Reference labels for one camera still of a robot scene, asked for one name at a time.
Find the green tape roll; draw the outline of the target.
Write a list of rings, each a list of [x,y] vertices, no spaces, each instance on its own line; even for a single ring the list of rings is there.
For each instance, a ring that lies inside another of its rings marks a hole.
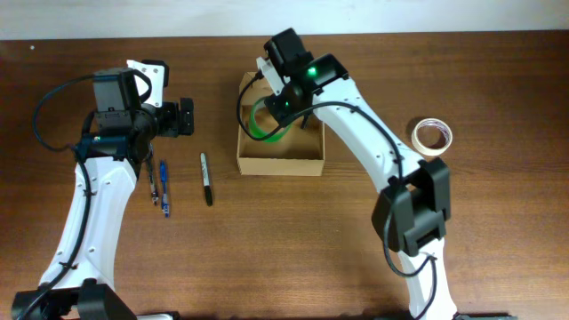
[[[249,132],[255,138],[263,138],[268,135],[268,138],[264,139],[263,142],[267,143],[275,143],[279,142],[291,129],[291,125],[289,124],[284,129],[280,129],[277,133],[270,135],[268,132],[265,132],[263,129],[259,127],[256,121],[256,114],[262,108],[265,108],[265,99],[267,97],[262,97],[258,99],[253,105],[252,110],[249,116]]]

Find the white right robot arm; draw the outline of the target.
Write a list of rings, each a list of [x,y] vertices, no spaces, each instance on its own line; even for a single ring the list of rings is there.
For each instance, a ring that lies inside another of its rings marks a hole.
[[[391,270],[405,279],[414,319],[454,319],[443,251],[451,217],[450,170],[408,148],[374,113],[331,54],[319,58],[296,32],[272,36],[257,66],[273,91],[266,103],[278,127],[314,116],[336,133],[378,192],[372,224]]]

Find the black permanent marker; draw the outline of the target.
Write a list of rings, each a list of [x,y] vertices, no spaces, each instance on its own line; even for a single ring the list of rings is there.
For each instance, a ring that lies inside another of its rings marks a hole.
[[[213,205],[212,188],[211,188],[207,158],[205,153],[200,154],[200,164],[201,164],[201,172],[202,172],[203,185],[204,185],[204,199],[208,206],[212,206]]]

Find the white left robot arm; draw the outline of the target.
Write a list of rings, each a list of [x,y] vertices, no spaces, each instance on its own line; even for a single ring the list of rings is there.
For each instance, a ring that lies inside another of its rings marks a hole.
[[[80,140],[75,188],[65,228],[50,266],[32,291],[17,292],[14,319],[134,319],[118,297],[114,263],[122,219],[153,156],[151,141],[194,132],[193,101],[165,102],[169,68],[161,60],[128,60],[124,68],[90,74],[96,108]]]

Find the brown cardboard box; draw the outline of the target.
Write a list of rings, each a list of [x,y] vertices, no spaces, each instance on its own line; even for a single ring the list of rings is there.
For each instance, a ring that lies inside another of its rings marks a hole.
[[[242,121],[248,128],[253,103],[272,93],[267,80],[256,81],[245,91],[241,100]],[[266,108],[256,111],[256,124],[269,132],[277,122]],[[325,126],[310,116],[306,127],[295,120],[290,130],[273,142],[255,141],[238,124],[236,160],[242,175],[321,176],[325,164]]]

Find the black ballpoint pen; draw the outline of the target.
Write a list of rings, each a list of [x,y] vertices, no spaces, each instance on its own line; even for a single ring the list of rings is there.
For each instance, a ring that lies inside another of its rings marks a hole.
[[[157,205],[158,201],[158,191],[156,187],[156,179],[155,179],[155,169],[153,163],[153,155],[150,154],[145,161],[145,165],[148,171],[148,182],[150,187],[150,197],[153,205]]]

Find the beige masking tape roll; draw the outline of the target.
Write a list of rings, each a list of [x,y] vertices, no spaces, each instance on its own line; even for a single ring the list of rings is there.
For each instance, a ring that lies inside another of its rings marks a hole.
[[[453,132],[443,120],[424,118],[413,128],[411,142],[424,156],[440,156],[452,145]]]

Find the blue ballpoint pen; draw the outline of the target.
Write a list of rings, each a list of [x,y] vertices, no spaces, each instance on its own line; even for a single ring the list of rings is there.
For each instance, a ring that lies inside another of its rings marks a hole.
[[[170,205],[168,201],[168,173],[167,173],[167,166],[164,160],[160,161],[160,180],[162,184],[163,194],[161,198],[161,209],[164,213],[166,218],[170,217]]]

